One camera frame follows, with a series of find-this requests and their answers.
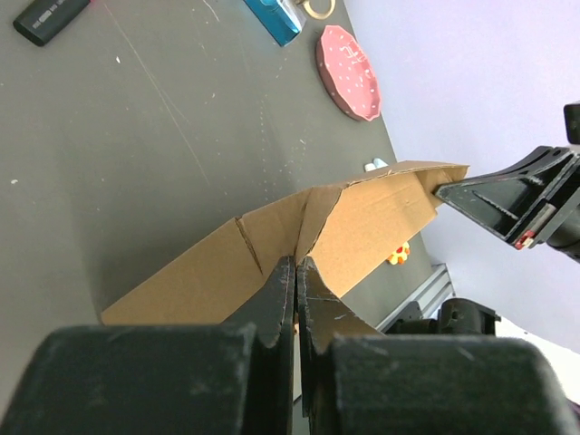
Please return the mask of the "brown cardboard box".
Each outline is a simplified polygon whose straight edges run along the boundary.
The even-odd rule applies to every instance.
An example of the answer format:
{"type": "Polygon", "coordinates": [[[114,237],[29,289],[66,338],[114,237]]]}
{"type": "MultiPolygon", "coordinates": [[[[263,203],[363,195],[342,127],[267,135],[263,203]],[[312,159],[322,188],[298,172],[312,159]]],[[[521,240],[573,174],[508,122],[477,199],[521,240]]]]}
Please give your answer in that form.
{"type": "Polygon", "coordinates": [[[459,164],[403,161],[312,187],[227,223],[101,313],[107,325],[218,324],[266,282],[279,259],[313,259],[346,295],[437,215],[438,186],[465,178],[459,164]]]}

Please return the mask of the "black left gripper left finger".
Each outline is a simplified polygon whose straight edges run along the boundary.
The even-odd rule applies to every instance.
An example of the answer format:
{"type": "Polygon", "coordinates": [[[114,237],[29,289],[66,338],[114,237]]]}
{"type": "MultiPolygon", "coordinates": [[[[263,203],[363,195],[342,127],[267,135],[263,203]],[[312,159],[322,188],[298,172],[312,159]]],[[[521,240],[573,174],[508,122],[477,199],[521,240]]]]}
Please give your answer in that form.
{"type": "Polygon", "coordinates": [[[4,434],[288,434],[295,261],[221,324],[74,326],[35,350],[4,434]]]}

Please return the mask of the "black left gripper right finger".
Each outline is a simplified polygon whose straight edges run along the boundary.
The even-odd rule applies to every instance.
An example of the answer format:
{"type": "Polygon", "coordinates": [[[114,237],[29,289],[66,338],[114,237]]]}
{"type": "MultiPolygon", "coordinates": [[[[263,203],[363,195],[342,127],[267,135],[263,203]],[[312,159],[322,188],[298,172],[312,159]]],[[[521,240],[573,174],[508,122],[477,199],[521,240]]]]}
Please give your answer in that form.
{"type": "Polygon", "coordinates": [[[576,434],[544,355],[517,338],[384,334],[296,269],[304,416],[313,434],[576,434]]]}

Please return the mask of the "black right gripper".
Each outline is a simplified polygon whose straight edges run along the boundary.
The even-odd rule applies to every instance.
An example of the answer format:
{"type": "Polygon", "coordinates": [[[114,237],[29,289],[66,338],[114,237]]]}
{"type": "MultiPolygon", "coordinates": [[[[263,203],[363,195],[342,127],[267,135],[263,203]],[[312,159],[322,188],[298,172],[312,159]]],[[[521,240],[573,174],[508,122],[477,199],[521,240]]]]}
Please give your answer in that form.
{"type": "Polygon", "coordinates": [[[514,248],[579,262],[579,102],[564,106],[570,147],[541,146],[501,171],[439,186],[435,196],[514,248]]]}

